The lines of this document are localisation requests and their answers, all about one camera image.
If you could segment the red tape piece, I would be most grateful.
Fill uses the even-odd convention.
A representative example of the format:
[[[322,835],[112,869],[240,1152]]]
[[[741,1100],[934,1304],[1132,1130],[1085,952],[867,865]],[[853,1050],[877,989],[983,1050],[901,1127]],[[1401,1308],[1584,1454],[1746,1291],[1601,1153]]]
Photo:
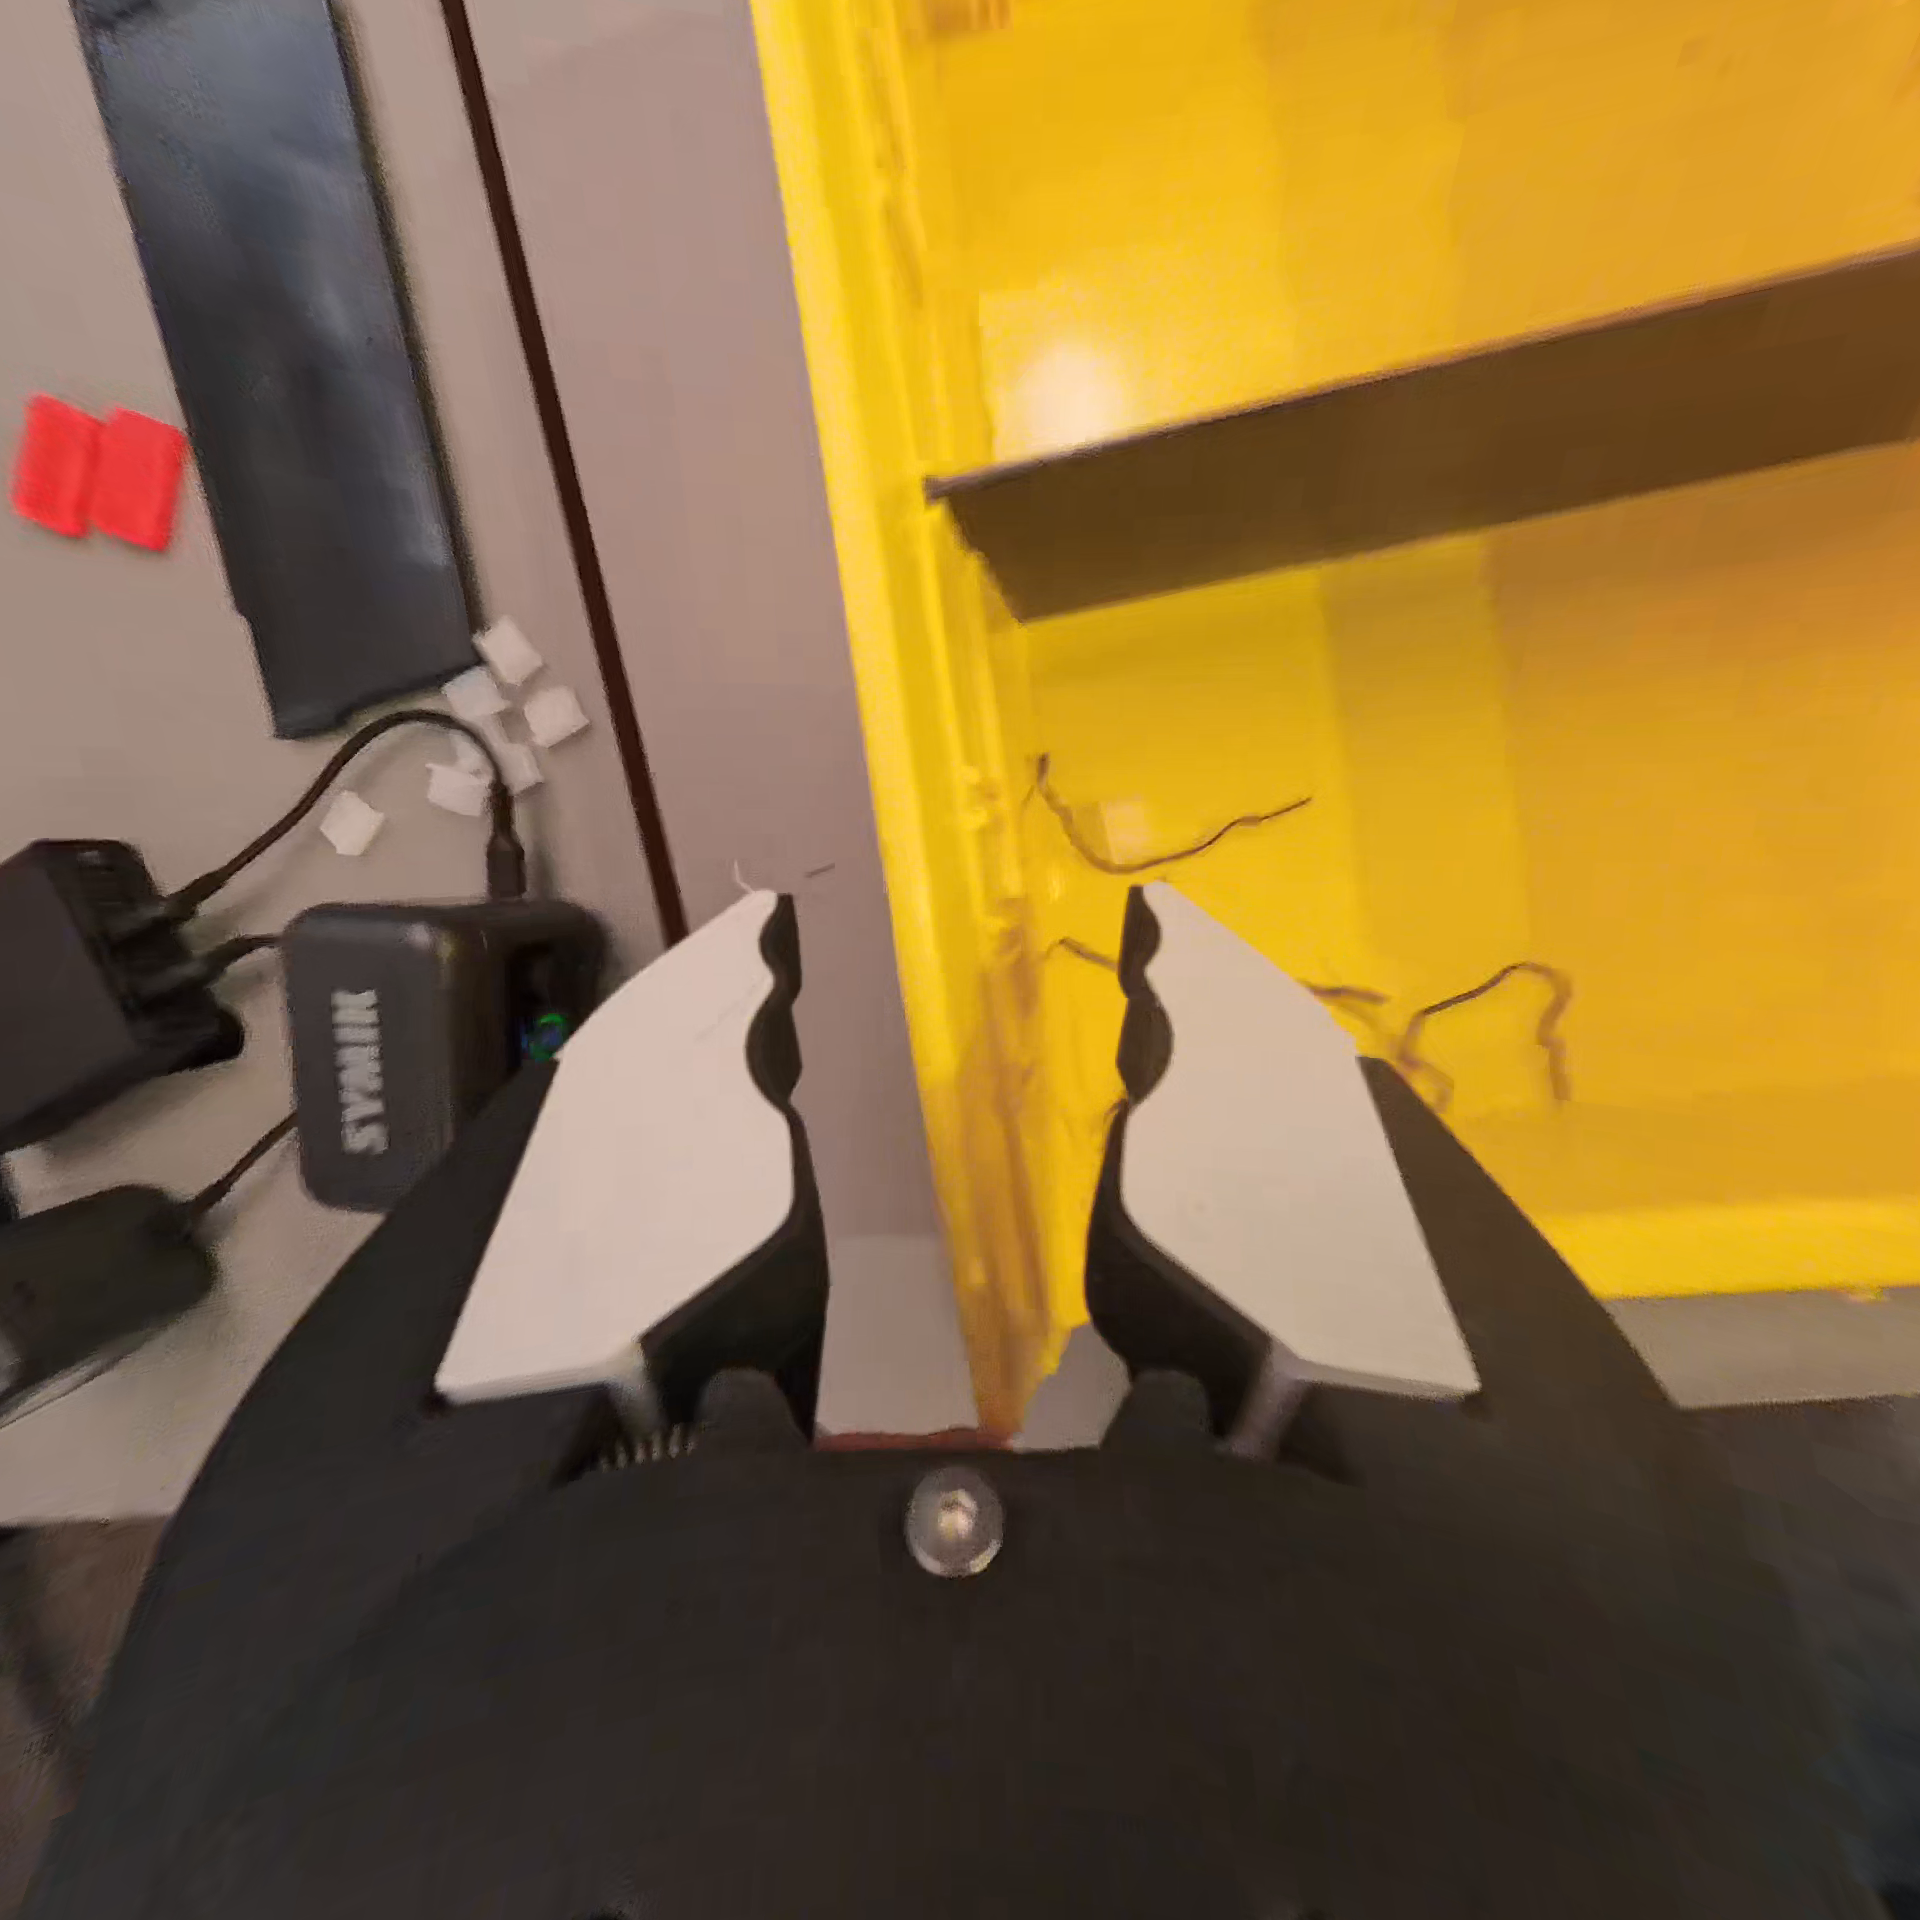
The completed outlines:
[[[100,534],[144,554],[174,543],[189,433],[136,410],[96,417],[61,395],[23,406],[12,513],[50,534]]]

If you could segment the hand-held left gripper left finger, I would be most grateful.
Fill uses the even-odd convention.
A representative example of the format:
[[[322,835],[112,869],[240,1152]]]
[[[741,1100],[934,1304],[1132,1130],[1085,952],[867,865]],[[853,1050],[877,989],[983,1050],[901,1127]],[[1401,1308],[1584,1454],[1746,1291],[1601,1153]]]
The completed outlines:
[[[795,900],[751,891],[565,1043],[437,1369],[445,1403],[600,1388],[692,1423],[755,1370],[812,1423],[828,1240],[795,1109]]]

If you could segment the pile of black twist ties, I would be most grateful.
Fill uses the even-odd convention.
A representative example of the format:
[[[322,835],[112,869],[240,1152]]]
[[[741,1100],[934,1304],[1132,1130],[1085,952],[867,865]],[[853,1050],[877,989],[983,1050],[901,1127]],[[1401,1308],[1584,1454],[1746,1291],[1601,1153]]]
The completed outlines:
[[[1098,849],[1093,842],[1093,831],[1078,822],[1075,805],[1060,792],[1060,785],[1051,777],[1051,755],[1040,751],[1036,755],[1032,762],[1032,785],[1024,796],[1024,804],[1040,800],[1056,827],[1062,831],[1068,849],[1096,873],[1100,876],[1115,876],[1115,879],[1142,879],[1142,876],[1159,876],[1170,869],[1182,869],[1192,860],[1201,860],[1203,854],[1219,849],[1234,832],[1250,832],[1250,831],[1264,831],[1272,827],[1290,815],[1305,812],[1313,805],[1313,796],[1298,796],[1290,797],[1280,805],[1272,808],[1257,808],[1257,812],[1242,812],[1234,815],[1230,820],[1219,822],[1210,832],[1201,832],[1199,839],[1182,842],[1177,847],[1158,847],[1149,851],[1136,851],[1130,858],[1121,858],[1110,849]],[[1446,1109],[1454,1101],[1455,1081],[1454,1075],[1435,1059],[1426,1055],[1424,1050],[1424,1037],[1426,1028],[1458,1009],[1468,1009],[1469,1005],[1487,1001],[1497,991],[1502,991],[1508,982],[1530,976],[1545,991],[1545,1001],[1537,1013],[1536,1028],[1531,1028],[1531,1043],[1544,1055],[1545,1066],[1545,1089],[1555,1105],[1567,1105],[1572,1100],[1572,1077],[1569,1077],[1569,1055],[1567,1055],[1567,1043],[1565,1043],[1565,1020],[1576,999],[1576,984],[1569,972],[1552,965],[1537,957],[1516,957],[1502,964],[1495,975],[1478,980],[1469,989],[1462,989],[1455,994],[1431,999],[1428,1005],[1420,1005],[1405,1014],[1401,1028],[1394,1035],[1394,1050],[1390,1062],[1398,1070],[1405,1081],[1426,1090],[1426,1100],[1435,1109]]]

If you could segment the yellow plastic bin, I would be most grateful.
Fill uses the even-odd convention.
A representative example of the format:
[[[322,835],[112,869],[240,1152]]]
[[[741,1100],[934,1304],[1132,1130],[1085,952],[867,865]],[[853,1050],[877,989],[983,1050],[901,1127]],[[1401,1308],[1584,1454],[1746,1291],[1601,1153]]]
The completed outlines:
[[[1914,1],[755,1],[977,1407],[1086,1323],[1170,879],[1426,1028],[1606,1301],[1917,1285],[1917,440],[1021,622],[933,475],[1917,244]],[[1086,869],[1313,805],[1159,876]]]

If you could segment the black power adapter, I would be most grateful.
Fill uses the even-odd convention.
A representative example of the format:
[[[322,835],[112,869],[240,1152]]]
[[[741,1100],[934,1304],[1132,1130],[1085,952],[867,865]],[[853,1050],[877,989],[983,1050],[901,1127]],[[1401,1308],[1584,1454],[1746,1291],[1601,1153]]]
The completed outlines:
[[[163,1077],[235,1062],[247,1028],[195,972],[144,858],[39,839],[4,864],[4,1152]]]

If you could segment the scattered white plastic clips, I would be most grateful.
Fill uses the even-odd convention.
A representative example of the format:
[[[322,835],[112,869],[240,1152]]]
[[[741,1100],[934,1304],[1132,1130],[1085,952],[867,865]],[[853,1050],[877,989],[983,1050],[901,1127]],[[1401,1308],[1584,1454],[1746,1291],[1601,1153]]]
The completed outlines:
[[[497,615],[476,636],[472,665],[375,714],[391,707],[437,712],[457,728],[398,728],[356,755],[297,831],[303,849],[372,865],[406,843],[437,843],[451,827],[480,827],[497,760],[535,860],[562,869],[574,858],[574,831],[592,824],[600,751],[612,743],[585,667],[520,618]]]

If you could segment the black bin divider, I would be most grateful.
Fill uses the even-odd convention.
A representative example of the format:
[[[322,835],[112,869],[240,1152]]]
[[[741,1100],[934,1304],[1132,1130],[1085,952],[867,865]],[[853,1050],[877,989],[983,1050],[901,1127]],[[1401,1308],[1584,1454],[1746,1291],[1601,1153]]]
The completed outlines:
[[[1055,618],[1917,437],[1917,246],[933,475]]]

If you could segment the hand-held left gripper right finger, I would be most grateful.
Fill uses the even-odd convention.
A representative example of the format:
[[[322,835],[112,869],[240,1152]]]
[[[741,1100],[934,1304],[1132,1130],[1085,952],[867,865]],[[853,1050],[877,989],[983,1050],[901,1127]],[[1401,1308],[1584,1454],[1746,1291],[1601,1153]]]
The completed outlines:
[[[1165,879],[1124,900],[1117,982],[1086,1305],[1130,1381],[1185,1376],[1225,1452],[1278,1452],[1317,1388],[1480,1393],[1347,1028]]]

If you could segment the black printed charger box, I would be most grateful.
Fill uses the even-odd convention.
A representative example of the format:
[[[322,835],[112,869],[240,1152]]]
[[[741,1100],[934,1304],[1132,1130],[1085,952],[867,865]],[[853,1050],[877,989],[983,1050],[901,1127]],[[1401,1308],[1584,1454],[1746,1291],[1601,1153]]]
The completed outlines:
[[[389,1213],[600,999],[609,932],[565,898],[330,900],[281,941],[300,1166]]]

